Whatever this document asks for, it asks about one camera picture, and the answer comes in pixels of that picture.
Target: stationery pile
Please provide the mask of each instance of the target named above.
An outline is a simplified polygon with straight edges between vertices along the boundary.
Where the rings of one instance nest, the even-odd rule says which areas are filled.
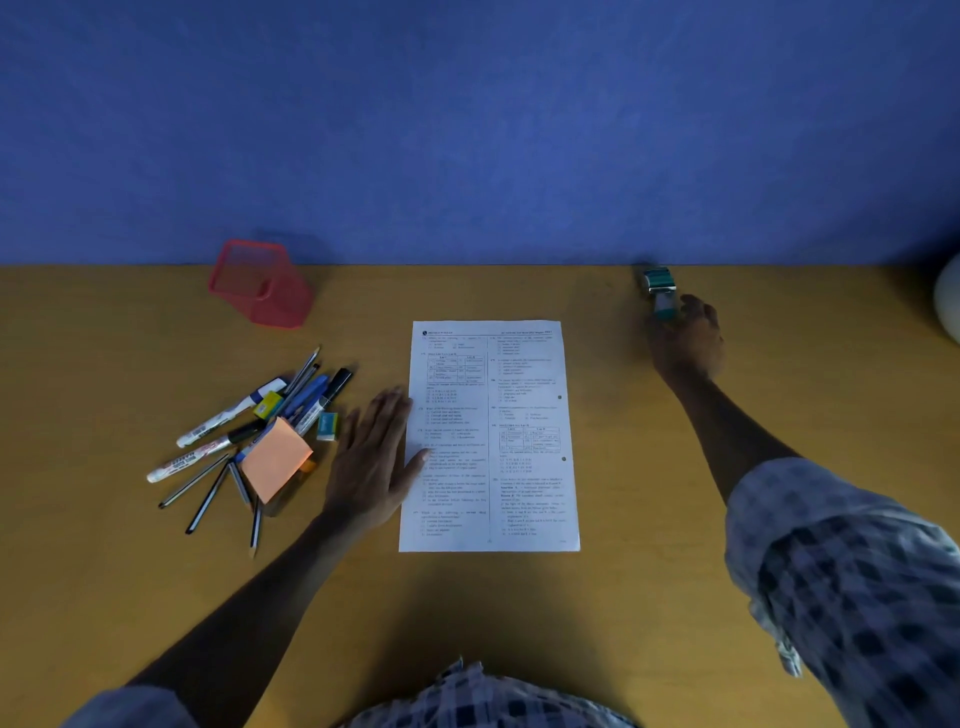
[[[159,482],[199,463],[214,452],[227,449],[231,445],[239,446],[253,438],[241,449],[221,456],[160,502],[159,507],[166,508],[218,466],[222,466],[197,514],[186,528],[188,535],[196,530],[210,502],[229,475],[240,493],[240,498],[253,513],[250,554],[251,557],[254,556],[260,540],[263,504],[273,498],[297,471],[312,470],[314,464],[309,458],[313,449],[304,442],[303,436],[319,421],[317,439],[328,441],[336,438],[337,415],[325,410],[340,394],[353,372],[341,369],[333,378],[320,375],[320,364],[317,363],[319,354],[318,347],[289,382],[282,376],[272,379],[250,392],[230,409],[214,415],[202,425],[190,430],[177,440],[177,445],[181,448],[192,445],[249,409],[252,409],[257,419],[174,458],[147,475],[147,480],[151,483]]]

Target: sharpener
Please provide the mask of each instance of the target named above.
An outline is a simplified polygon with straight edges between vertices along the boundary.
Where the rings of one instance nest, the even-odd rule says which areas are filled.
[[[654,316],[661,321],[669,321],[676,317],[677,284],[670,275],[670,269],[648,268],[643,271],[643,280],[646,283],[647,293],[654,299]]]

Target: shirt sleeve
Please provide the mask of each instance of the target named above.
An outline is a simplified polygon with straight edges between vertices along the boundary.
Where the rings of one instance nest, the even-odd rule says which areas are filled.
[[[173,692],[134,686],[101,692],[61,728],[198,728]]]
[[[784,664],[799,653],[850,725],[955,724],[960,551],[942,528],[784,458],[733,490],[726,561]]]

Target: checkered shirt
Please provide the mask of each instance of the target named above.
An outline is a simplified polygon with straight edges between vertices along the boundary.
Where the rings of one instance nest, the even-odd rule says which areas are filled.
[[[851,726],[960,725],[960,551],[888,497],[802,458],[730,497],[727,567],[777,641]]]
[[[458,661],[409,700],[364,711],[341,728],[638,728],[602,705]],[[161,688],[102,692],[61,728],[197,728],[177,696]]]
[[[851,726],[960,725],[960,551],[938,526],[801,458],[764,463],[728,503],[727,567],[750,611]],[[458,662],[342,728],[636,728],[583,698]],[[196,728],[160,688],[97,695],[64,728]]]

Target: white marker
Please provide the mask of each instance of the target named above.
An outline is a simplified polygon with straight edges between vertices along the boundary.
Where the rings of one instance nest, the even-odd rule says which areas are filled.
[[[218,437],[212,443],[200,445],[197,449],[192,449],[180,457],[175,457],[166,465],[160,466],[155,471],[147,475],[147,480],[149,480],[151,483],[156,483],[165,477],[170,477],[174,473],[179,473],[181,470],[185,470],[194,463],[200,462],[205,457],[213,454],[217,450],[222,450],[223,448],[228,448],[235,443],[243,442],[248,437],[252,437],[257,432],[262,430],[265,426],[267,426],[267,424],[263,420],[254,420],[248,425],[237,427],[223,437]]]
[[[257,406],[263,401],[264,397],[269,395],[271,392],[279,392],[285,386],[287,386],[286,380],[279,376],[273,381],[267,382],[255,392],[250,392],[246,397],[238,401],[230,409],[225,409],[219,415],[214,415],[199,427],[195,427],[187,432],[185,435],[183,435],[183,437],[178,439],[177,447],[185,448],[188,445],[192,445],[206,435],[207,432],[212,432],[223,423],[228,423],[241,412]]]

